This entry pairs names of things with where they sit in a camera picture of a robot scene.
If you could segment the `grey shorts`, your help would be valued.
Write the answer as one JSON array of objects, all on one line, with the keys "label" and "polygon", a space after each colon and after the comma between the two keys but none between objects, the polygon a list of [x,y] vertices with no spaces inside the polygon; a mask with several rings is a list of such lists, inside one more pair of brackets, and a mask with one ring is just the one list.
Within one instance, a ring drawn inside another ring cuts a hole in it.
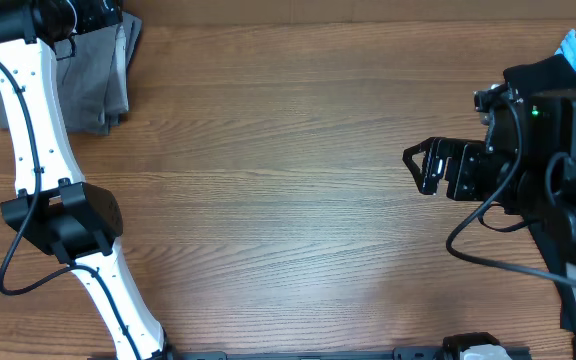
[{"label": "grey shorts", "polygon": [[129,109],[127,68],[142,22],[122,21],[65,40],[46,42],[35,2],[0,4],[0,106],[10,130],[23,131],[21,100],[35,127],[56,120],[63,133],[108,134]]}]

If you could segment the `black garment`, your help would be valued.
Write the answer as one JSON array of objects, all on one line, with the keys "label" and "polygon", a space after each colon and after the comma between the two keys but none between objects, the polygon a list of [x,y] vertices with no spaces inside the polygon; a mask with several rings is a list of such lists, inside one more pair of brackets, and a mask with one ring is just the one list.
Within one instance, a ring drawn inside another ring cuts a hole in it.
[{"label": "black garment", "polygon": [[576,72],[563,55],[504,72],[523,99],[520,168],[499,203],[529,228],[576,333]]}]

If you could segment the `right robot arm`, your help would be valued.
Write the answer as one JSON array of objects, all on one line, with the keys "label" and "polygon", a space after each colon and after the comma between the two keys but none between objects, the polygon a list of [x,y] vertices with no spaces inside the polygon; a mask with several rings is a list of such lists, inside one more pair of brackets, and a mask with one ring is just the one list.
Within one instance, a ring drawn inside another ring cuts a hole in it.
[{"label": "right robot arm", "polygon": [[[475,92],[474,103],[487,127],[484,139],[430,137],[406,149],[402,160],[420,193],[433,195],[446,181],[448,198],[478,202],[447,237],[452,256],[556,286],[576,356],[576,88],[523,97],[503,84]],[[545,269],[455,248],[460,233],[493,207],[520,217],[504,230],[528,230]]]}]

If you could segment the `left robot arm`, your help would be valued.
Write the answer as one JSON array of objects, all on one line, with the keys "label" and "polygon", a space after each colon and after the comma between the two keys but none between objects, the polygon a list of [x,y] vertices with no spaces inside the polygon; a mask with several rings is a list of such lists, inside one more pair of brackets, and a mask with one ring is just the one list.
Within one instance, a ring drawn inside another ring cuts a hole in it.
[{"label": "left robot arm", "polygon": [[[0,292],[28,293],[73,273],[94,302],[118,359],[172,359],[174,349],[127,266],[114,195],[86,182],[70,147],[57,85],[62,40],[119,24],[119,1],[0,1],[0,96],[15,155],[14,199],[1,205],[16,232],[0,267]],[[4,284],[22,240],[61,269],[21,288]]]}]

